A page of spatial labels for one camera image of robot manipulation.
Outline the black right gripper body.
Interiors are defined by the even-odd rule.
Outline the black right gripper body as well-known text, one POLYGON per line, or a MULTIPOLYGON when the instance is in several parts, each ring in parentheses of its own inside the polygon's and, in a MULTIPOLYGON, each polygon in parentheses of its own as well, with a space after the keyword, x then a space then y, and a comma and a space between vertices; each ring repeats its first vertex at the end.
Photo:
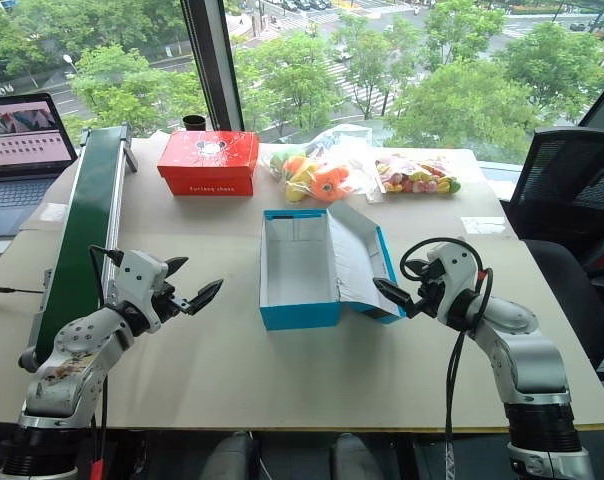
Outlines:
POLYGON ((437 317, 438 308, 445 293, 443 282, 445 269, 441 261, 428 263, 430 264, 428 273, 423 278, 418 278, 420 300, 414 303, 410 311, 406 312, 408 318, 413 318, 419 313, 424 313, 431 318, 437 317))

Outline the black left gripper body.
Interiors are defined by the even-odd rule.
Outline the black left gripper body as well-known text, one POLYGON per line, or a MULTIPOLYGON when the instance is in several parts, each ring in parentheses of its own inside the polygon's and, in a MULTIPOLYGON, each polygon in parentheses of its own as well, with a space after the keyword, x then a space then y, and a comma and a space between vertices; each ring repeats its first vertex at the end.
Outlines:
POLYGON ((190 307, 188 300, 177 295, 176 288, 166 281, 163 281, 160 288, 153 293, 151 303, 161 323, 165 323, 179 313, 185 313, 190 307))

